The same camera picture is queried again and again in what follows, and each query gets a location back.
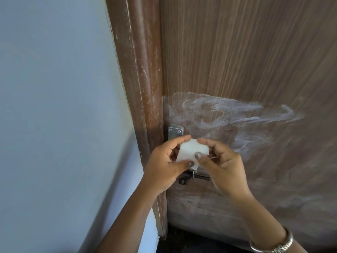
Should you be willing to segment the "person's left hand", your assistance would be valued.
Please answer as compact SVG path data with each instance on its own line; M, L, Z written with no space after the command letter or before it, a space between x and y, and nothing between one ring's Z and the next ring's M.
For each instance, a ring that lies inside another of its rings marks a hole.
M171 159L171 154L178 145L189 140L191 135L176 137L157 146L151 153L141 182L154 197L167 190L181 175L175 173L171 167L175 162Z

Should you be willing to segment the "person's right hand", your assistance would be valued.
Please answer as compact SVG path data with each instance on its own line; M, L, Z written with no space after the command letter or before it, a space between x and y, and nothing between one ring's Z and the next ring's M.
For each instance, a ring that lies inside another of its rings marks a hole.
M197 141L210 148L208 157L215 163L215 170L207 172L217 190L233 203L254 198L241 156L220 141L207 138Z

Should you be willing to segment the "white tissue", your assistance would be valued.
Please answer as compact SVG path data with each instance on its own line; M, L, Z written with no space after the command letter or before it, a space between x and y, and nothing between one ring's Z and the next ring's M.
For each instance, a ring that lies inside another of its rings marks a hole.
M209 147L205 144L200 144L197 139L191 139L187 142L184 142L180 145L176 162L191 160L194 162L194 165L190 169L197 171L200 164L198 159L195 157L196 152L200 152L203 155L209 155Z

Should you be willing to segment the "person's right forearm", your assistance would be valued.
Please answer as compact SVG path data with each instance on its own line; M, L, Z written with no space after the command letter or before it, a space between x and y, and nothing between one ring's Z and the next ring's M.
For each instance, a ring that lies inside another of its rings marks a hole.
M255 198L231 204L245 223L254 253L308 253Z

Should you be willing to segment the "person's left forearm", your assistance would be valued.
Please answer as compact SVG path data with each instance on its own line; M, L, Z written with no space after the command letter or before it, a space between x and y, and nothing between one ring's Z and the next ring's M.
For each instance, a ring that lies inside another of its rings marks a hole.
M95 253L138 253L149 212L164 188L142 179Z

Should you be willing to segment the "dark metal door bolt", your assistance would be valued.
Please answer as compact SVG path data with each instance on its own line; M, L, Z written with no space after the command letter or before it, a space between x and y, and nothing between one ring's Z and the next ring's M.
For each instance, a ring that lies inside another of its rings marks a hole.
M195 170L187 170L178 177L178 183L185 186L190 179L202 179L209 181L210 177L197 174Z

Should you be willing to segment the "metal door latch plate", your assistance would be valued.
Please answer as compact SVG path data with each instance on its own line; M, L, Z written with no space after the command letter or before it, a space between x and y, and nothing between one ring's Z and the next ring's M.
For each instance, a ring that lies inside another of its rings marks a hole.
M184 134L184 128L179 125L170 125L167 129L167 139L168 140L183 136L183 134Z

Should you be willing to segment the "brown wooden door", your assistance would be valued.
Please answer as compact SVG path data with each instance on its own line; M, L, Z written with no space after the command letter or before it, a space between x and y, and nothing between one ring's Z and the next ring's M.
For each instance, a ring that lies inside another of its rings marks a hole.
M239 153L255 198L337 253L337 0L159 0L164 124Z

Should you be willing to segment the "brown wooden door frame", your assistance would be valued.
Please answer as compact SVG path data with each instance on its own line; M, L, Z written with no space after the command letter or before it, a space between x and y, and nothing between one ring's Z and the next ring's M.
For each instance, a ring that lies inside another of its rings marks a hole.
M145 168L164 141L159 0L106 0L116 55Z

